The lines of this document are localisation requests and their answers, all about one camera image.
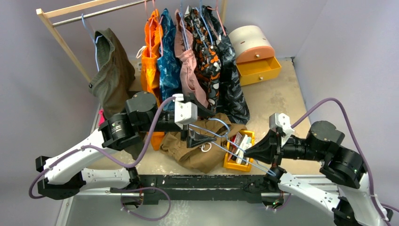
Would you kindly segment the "tan brown shorts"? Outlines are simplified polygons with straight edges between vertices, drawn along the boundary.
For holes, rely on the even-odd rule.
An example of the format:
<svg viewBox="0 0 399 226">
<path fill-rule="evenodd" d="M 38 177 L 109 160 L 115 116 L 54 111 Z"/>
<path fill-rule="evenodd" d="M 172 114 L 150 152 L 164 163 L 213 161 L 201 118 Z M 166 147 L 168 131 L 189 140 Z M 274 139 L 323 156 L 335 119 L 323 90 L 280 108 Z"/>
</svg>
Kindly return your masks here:
<svg viewBox="0 0 399 226">
<path fill-rule="evenodd" d="M 224 113 L 216 114 L 215 118 L 221 119 L 230 127 L 231 131 L 228 133 L 229 139 L 240 130 L 247 129 L 243 124 L 230 122 L 229 118 Z M 201 120 L 195 122 L 194 125 L 206 128 L 218 135 L 224 135 L 227 132 L 226 127 L 217 121 Z M 192 126 L 190 126 L 190 130 L 194 130 L 202 135 L 214 137 L 216 141 L 194 148 L 187 148 L 186 142 L 181 140 L 180 132 L 168 132 L 160 144 L 159 151 L 174 159 L 184 168 L 199 170 L 202 173 L 209 173 L 224 160 L 227 152 L 217 145 L 227 148 L 226 138 L 219 138 L 207 131 Z"/>
</svg>

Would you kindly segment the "light blue wire hanger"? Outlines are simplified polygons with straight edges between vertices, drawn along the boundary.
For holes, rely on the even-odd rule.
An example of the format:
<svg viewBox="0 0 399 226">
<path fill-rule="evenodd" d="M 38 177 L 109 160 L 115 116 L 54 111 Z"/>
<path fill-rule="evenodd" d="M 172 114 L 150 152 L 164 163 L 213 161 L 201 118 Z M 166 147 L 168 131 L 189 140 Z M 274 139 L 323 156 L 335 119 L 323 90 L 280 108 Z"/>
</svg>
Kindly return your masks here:
<svg viewBox="0 0 399 226">
<path fill-rule="evenodd" d="M 229 127 L 224 121 L 222 121 L 221 119 L 217 119 L 217 118 L 211 118 L 211 119 L 209 119 L 209 120 L 210 120 L 210 121 L 217 121 L 217 122 L 223 124 L 223 125 L 226 127 L 227 132 L 226 132 L 224 135 L 218 135 L 217 133 L 214 133 L 214 132 L 212 132 L 212 131 L 210 131 L 210 130 L 208 130 L 208 129 L 206 129 L 206 128 L 203 128 L 203 127 L 200 127 L 200 126 L 197 126 L 197 125 L 194 125 L 194 124 L 190 124 L 190 126 L 195 127 L 195 128 L 198 128 L 198 129 L 201 129 L 201 130 L 204 130 L 204 131 L 207 131 L 207 132 L 211 133 L 212 135 L 215 135 L 215 136 L 217 136 L 217 137 L 219 137 L 219 138 L 226 138 L 226 141 L 227 141 L 228 144 L 230 144 L 230 145 L 232 145 L 232 146 L 235 146 L 235 147 L 236 147 L 238 150 L 240 150 L 243 154 L 246 152 L 246 150 L 242 149 L 239 145 L 237 145 L 237 144 L 233 143 L 232 141 L 230 141 L 230 139 L 228 138 L 228 133 L 229 133 L 231 130 L 230 130 L 230 127 Z M 260 165 L 259 162 L 258 162 L 257 160 L 255 160 L 255 164 L 254 164 L 254 163 L 252 163 L 250 160 L 247 160 L 246 158 L 244 158 L 243 155 L 242 155 L 242 156 L 237 155 L 237 154 L 235 154 L 235 153 L 229 151 L 228 149 L 226 149 L 226 148 L 224 148 L 224 147 L 222 147 L 222 146 L 220 146 L 220 145 L 217 145 L 217 146 L 220 147 L 222 150 L 226 151 L 227 153 L 229 153 L 229 154 L 235 156 L 237 159 L 244 161 L 244 162 L 247 163 L 248 165 L 251 165 L 251 166 L 253 166 L 253 167 L 255 167 L 255 168 L 260 169 L 261 171 L 265 172 L 266 174 L 269 174 L 269 175 L 271 175 L 271 176 L 276 176 L 276 175 L 277 175 L 276 173 L 272 172 L 272 170 L 271 170 L 270 168 L 268 168 L 268 167 L 266 167 L 266 166 L 263 166 L 263 165 Z"/>
</svg>

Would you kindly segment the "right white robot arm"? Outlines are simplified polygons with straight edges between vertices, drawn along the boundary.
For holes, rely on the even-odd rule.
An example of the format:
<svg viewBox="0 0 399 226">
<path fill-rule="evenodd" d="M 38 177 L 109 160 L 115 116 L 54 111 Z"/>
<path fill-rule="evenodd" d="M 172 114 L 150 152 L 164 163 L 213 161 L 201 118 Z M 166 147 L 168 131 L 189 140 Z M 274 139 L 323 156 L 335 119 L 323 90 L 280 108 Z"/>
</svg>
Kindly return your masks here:
<svg viewBox="0 0 399 226">
<path fill-rule="evenodd" d="M 245 157 L 271 166 L 264 178 L 265 188 L 293 194 L 321 209 L 337 226 L 387 226 L 393 211 L 371 194 L 369 171 L 363 157 L 342 146 L 344 134 L 328 121 L 311 125 L 306 138 L 271 129 L 247 149 Z M 323 162 L 320 173 L 342 190 L 336 195 L 301 180 L 280 167 L 282 159 Z"/>
</svg>

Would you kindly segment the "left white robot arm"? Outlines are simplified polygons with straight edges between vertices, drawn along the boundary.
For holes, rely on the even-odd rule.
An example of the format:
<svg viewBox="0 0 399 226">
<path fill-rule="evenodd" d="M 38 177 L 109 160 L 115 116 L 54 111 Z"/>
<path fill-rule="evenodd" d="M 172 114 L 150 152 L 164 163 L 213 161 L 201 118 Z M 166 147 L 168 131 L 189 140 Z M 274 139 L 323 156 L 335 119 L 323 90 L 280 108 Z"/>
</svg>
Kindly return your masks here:
<svg viewBox="0 0 399 226">
<path fill-rule="evenodd" d="M 38 157 L 35 164 L 39 174 L 29 188 L 29 196 L 63 200 L 80 191 L 105 187 L 133 193 L 143 186 L 136 166 L 143 159 L 155 132 L 180 132 L 188 148 L 214 140 L 189 129 L 199 118 L 215 115 L 193 93 L 175 94 L 166 103 L 173 103 L 174 109 L 164 111 L 164 105 L 157 104 L 152 93 L 139 91 L 125 102 L 120 113 L 105 120 L 80 143 L 58 156 Z M 120 165 L 117 170 L 89 168 L 103 157 L 113 160 L 114 153 L 127 147 L 139 152 L 133 163 L 117 161 Z"/>
</svg>

